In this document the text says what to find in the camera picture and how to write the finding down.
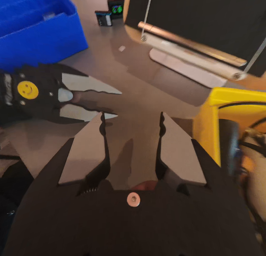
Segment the black battery charger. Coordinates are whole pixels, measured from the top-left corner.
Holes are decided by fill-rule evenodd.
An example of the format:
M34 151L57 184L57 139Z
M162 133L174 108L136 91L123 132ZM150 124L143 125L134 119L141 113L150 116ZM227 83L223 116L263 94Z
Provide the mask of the black battery charger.
M111 12L111 19L119 19L123 17L125 0L107 0L108 9Z

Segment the black display board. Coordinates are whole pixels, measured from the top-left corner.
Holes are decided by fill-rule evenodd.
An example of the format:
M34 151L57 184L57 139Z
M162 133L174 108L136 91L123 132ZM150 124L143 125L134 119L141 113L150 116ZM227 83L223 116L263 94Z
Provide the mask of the black display board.
M139 42L147 4L125 0L126 30ZM265 0L151 0L146 23L242 58L243 71L265 38ZM265 48L246 78L234 82L265 90Z

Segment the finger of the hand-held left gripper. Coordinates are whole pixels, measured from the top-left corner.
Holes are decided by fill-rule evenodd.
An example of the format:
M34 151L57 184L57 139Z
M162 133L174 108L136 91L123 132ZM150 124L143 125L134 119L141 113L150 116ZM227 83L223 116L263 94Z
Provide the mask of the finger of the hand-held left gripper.
M122 94L118 89L91 76L62 73L62 83L70 91L96 91L108 94Z
M60 117L81 120L84 122L92 121L99 113L102 113L105 116L105 119L118 117L117 114L107 111L105 108L88 108L74 104L65 104L59 111Z

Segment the yellow plastic bin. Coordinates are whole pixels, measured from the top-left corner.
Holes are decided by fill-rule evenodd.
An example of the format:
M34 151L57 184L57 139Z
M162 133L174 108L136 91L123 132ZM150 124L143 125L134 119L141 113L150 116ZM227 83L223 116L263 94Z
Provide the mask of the yellow plastic bin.
M221 166L219 119L239 124L239 146L249 135L265 135L265 105L265 92L216 87L193 120L193 138Z

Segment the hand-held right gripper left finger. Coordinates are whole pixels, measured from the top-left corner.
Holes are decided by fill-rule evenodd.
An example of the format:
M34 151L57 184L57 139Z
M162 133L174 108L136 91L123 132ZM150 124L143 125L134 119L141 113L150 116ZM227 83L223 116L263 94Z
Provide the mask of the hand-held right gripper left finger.
M86 181L98 185L108 177L110 169L105 115L100 112L75 135L58 183Z

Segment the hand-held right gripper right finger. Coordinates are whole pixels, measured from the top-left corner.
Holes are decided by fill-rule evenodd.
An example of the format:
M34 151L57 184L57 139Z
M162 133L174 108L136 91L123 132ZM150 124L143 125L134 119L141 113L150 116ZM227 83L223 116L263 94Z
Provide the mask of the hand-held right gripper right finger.
M192 138L165 112L160 115L155 173L168 185L206 185Z

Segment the person's right hand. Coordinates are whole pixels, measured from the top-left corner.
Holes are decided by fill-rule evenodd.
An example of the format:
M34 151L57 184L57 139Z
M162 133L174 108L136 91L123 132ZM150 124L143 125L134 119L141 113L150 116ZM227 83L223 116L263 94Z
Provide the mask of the person's right hand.
M132 191L153 191L157 185L158 181L150 180L144 181L131 188Z

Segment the blue plastic bin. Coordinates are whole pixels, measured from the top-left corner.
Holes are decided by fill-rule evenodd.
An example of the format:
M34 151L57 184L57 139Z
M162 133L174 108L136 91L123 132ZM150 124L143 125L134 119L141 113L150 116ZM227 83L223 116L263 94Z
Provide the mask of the blue plastic bin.
M88 48L71 0L0 0L0 68L60 62Z

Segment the small black box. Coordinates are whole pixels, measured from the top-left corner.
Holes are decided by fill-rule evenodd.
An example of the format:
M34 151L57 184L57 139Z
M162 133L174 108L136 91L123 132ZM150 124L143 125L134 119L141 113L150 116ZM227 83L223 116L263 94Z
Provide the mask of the small black box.
M98 25L100 27L111 27L112 26L111 14L112 14L111 11L95 11Z

